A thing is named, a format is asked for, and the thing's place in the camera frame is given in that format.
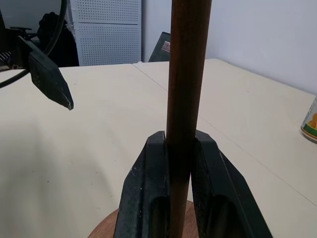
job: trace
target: pegboard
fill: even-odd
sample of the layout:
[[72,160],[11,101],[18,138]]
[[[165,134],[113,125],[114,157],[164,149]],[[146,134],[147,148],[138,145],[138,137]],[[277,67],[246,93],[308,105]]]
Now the pegboard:
[[79,65],[141,60],[141,26],[74,23]]
[[72,21],[141,24],[141,0],[69,0]]

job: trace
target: table surface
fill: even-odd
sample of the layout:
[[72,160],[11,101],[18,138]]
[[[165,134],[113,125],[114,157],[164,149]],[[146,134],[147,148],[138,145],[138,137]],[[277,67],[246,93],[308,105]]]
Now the table surface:
[[[72,111],[47,99],[30,76],[0,89],[0,237],[86,238],[118,208],[147,137],[165,130],[167,62],[61,73]],[[313,99],[206,60],[197,129],[243,174],[274,237],[317,234],[317,146],[299,132]]]

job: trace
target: round wooden base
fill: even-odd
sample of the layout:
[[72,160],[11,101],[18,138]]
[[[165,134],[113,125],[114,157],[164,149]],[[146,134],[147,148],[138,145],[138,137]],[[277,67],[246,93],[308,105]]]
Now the round wooden base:
[[[103,219],[91,232],[88,238],[113,238],[118,209]],[[194,204],[187,201],[183,238],[198,238]]]

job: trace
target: can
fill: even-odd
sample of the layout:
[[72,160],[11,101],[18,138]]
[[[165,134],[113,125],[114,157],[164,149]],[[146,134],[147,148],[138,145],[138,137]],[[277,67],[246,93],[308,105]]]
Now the can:
[[304,136],[317,142],[317,97],[315,97],[315,100],[303,121],[301,130]]

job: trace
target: wooden rod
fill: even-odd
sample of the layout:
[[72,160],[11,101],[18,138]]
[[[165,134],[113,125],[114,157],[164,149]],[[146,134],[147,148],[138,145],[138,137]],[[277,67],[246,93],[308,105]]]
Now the wooden rod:
[[170,159],[170,238],[182,238],[211,0],[172,0],[166,142]]

